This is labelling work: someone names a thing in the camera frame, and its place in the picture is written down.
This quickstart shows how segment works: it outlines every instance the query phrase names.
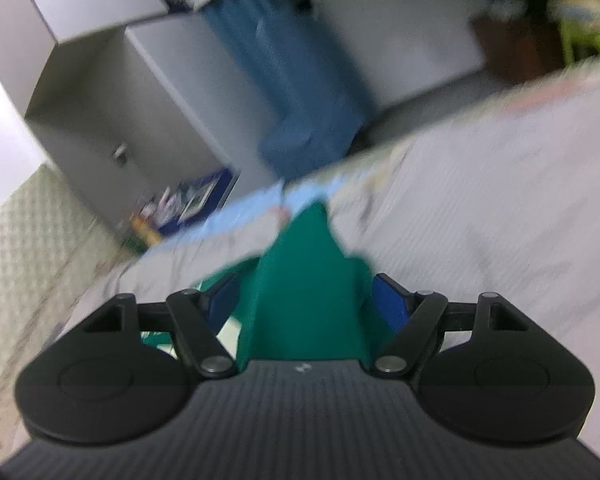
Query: green fabric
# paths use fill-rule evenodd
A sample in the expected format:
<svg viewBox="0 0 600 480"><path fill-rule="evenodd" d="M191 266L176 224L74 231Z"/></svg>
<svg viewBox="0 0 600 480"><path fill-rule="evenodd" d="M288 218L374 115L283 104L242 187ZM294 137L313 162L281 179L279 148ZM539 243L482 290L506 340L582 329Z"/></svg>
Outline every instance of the green fabric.
<svg viewBox="0 0 600 480"><path fill-rule="evenodd" d="M323 204L301 212L261 257L222 270L201 290L228 272L240 277L240 368L249 359L351 358L370 365L392 336L370 300L368 265L344 256Z"/></svg>

